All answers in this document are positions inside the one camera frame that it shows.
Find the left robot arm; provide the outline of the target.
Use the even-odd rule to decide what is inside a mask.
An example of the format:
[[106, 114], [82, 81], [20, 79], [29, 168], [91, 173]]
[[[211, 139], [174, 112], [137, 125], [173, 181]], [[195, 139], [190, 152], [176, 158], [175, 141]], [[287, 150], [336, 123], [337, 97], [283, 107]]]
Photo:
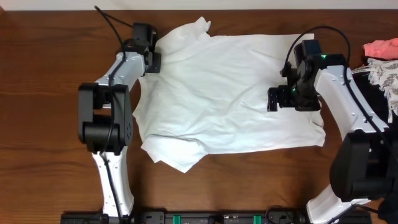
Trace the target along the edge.
[[104, 198], [101, 219], [108, 223], [126, 223], [134, 205], [127, 179], [133, 135], [130, 91], [140, 77], [160, 68], [158, 52], [120, 52], [101, 78], [79, 86], [79, 140], [96, 163]]

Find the white t-shirt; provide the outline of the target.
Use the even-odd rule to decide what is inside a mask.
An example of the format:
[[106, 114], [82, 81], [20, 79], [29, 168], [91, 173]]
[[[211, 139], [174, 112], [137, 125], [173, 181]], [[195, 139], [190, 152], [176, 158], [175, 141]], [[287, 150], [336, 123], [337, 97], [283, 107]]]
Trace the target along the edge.
[[160, 72], [139, 80], [133, 115], [150, 158], [187, 172], [209, 154], [322, 146], [319, 112], [267, 111], [297, 36], [210, 36], [210, 26], [199, 18], [159, 39]]

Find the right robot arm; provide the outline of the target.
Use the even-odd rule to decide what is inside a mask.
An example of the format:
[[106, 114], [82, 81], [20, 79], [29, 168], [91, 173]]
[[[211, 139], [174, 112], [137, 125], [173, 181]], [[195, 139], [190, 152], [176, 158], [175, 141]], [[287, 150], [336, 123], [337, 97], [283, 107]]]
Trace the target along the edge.
[[268, 223], [370, 223], [371, 214], [397, 222], [397, 130], [382, 120], [358, 88], [341, 54], [306, 54], [284, 64], [286, 85], [270, 88], [267, 109], [318, 111], [325, 101], [342, 145], [329, 185], [303, 210], [277, 208]]

